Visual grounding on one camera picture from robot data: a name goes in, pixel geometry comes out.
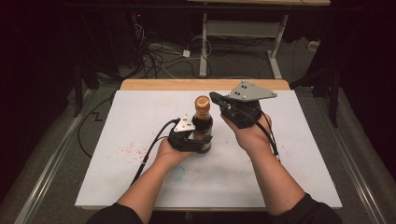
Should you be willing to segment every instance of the white table surface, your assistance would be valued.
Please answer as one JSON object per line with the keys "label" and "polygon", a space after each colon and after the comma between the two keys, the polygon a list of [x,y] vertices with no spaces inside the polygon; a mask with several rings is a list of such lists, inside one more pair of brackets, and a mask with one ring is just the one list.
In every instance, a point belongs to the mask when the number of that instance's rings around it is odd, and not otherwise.
{"label": "white table surface", "polygon": [[[227,91],[216,91],[226,94]],[[261,100],[271,115],[282,164],[319,201],[342,207],[318,146],[294,91]],[[210,91],[118,91],[82,183],[76,206],[101,208],[113,204],[130,186],[146,151],[169,120],[194,114],[194,100]],[[263,210],[251,161],[233,132],[211,105],[212,148],[183,161],[165,178],[156,210]],[[168,135],[170,125],[163,135]],[[152,164],[152,149],[145,170]]]}

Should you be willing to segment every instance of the metal bracket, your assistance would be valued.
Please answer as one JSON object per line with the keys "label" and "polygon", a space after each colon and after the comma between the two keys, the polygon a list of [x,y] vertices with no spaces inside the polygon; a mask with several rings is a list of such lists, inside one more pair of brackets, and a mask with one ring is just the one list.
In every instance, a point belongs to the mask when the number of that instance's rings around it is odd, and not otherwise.
{"label": "metal bracket", "polygon": [[183,119],[180,119],[180,121],[175,127],[175,133],[194,131],[194,130],[195,130],[195,126],[192,124],[192,121],[187,114],[184,115]]}
{"label": "metal bracket", "polygon": [[277,97],[276,92],[257,86],[251,82],[242,80],[228,95],[228,98],[249,102],[266,98]]}

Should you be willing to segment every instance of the bottle label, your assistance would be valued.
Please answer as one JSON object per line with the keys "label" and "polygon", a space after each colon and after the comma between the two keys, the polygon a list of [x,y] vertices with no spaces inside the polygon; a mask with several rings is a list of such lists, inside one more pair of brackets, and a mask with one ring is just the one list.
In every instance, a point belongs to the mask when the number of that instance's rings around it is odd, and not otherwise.
{"label": "bottle label", "polygon": [[[205,130],[204,132],[200,132],[197,130],[194,130],[193,132],[193,138],[194,140],[200,140],[200,141],[205,141],[206,138],[210,137],[212,135],[212,129]],[[209,150],[211,147],[211,142],[204,144],[203,148],[201,149],[202,151],[204,150]]]}

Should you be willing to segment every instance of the person's right hand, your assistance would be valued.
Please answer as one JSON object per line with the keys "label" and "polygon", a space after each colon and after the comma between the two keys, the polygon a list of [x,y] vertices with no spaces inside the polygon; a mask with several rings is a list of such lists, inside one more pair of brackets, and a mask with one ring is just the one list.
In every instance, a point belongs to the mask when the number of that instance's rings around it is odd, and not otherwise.
{"label": "person's right hand", "polygon": [[[244,149],[249,156],[257,153],[272,153],[269,139],[257,125],[245,129],[238,129],[229,119],[226,119],[222,115],[221,117],[235,133],[236,141],[239,146]],[[265,117],[261,116],[259,123],[268,133],[271,133],[271,118],[267,114]]]}
{"label": "person's right hand", "polygon": [[158,147],[157,157],[154,162],[164,165],[165,169],[170,171],[192,154],[193,152],[181,152],[172,148],[167,138],[164,138]]}

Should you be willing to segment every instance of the wrist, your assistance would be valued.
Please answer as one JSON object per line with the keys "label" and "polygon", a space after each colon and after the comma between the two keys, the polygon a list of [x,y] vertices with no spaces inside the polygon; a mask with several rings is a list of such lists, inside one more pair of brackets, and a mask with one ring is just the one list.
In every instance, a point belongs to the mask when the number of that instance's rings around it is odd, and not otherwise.
{"label": "wrist", "polygon": [[154,163],[152,163],[152,165],[155,165],[156,167],[158,167],[165,173],[168,173],[169,171],[171,171],[173,168],[175,168],[177,166],[177,164],[175,164],[172,161],[167,160],[166,158],[157,158],[154,161]]}
{"label": "wrist", "polygon": [[259,144],[253,148],[245,149],[245,151],[251,159],[257,157],[268,157],[273,155],[271,146],[269,144]]}

